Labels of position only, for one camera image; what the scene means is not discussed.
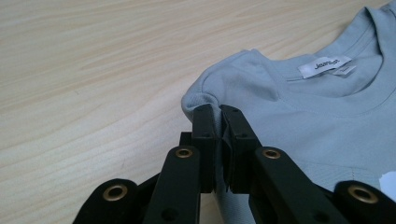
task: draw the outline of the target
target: white tag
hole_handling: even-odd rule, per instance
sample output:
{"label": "white tag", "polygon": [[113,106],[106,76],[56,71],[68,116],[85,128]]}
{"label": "white tag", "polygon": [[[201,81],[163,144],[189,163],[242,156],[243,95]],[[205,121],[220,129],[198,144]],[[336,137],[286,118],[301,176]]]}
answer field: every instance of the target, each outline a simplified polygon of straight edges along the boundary
{"label": "white tag", "polygon": [[347,56],[335,56],[335,57],[322,57],[318,58],[310,63],[306,63],[298,67],[303,78],[308,78],[328,71],[330,69],[339,68],[342,65],[350,62],[352,59]]}
{"label": "white tag", "polygon": [[337,75],[337,76],[344,76],[344,75],[347,75],[348,73],[350,73],[355,68],[356,68],[356,65],[342,66],[339,69],[337,69],[337,71],[333,72],[332,74]]}

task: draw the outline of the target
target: fabric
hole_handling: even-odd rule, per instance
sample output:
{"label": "fabric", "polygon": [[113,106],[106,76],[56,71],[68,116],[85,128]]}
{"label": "fabric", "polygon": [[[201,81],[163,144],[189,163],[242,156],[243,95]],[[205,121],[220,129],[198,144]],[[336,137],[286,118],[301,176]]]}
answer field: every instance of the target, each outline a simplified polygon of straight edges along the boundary
{"label": "fabric", "polygon": [[[353,179],[379,188],[381,175],[396,171],[395,12],[396,1],[364,8],[315,54],[271,61],[243,50],[205,70],[182,109],[191,119],[196,106],[212,104],[219,130],[219,106],[237,107],[262,145],[286,151],[314,183],[333,190]],[[219,185],[217,198],[225,223],[254,223],[246,195]]]}

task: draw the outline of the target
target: t-shirt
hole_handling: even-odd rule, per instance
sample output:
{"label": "t-shirt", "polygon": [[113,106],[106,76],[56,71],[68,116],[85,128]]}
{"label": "t-shirt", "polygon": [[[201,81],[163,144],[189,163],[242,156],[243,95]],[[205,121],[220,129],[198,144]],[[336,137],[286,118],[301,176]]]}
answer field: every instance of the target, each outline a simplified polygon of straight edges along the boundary
{"label": "t-shirt", "polygon": [[[272,61],[243,50],[204,71],[182,98],[191,119],[211,104],[239,108],[263,146],[277,147],[316,184],[379,188],[396,171],[396,1],[364,8],[315,54]],[[254,223],[247,195],[217,190],[226,223]]]}

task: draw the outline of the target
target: light wood tabletop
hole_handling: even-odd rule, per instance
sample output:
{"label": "light wood tabletop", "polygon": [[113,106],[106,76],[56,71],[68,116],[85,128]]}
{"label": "light wood tabletop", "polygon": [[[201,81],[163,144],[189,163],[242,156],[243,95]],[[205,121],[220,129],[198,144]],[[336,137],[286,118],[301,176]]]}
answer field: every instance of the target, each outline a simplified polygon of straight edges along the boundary
{"label": "light wood tabletop", "polygon": [[[161,171],[207,67],[242,49],[315,52],[386,3],[1,1],[0,223],[72,223],[100,184]],[[221,223],[211,194],[200,220]]]}

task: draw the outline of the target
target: wood grain surface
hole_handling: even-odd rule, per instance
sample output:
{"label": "wood grain surface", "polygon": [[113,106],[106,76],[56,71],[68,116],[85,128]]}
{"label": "wood grain surface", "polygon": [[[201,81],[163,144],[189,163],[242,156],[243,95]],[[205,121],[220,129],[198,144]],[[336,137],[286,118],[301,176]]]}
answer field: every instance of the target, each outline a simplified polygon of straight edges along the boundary
{"label": "wood grain surface", "polygon": [[[386,3],[0,1],[0,223],[72,223],[101,183],[160,172],[208,66],[241,49],[315,52]],[[210,194],[201,223],[221,223]]]}

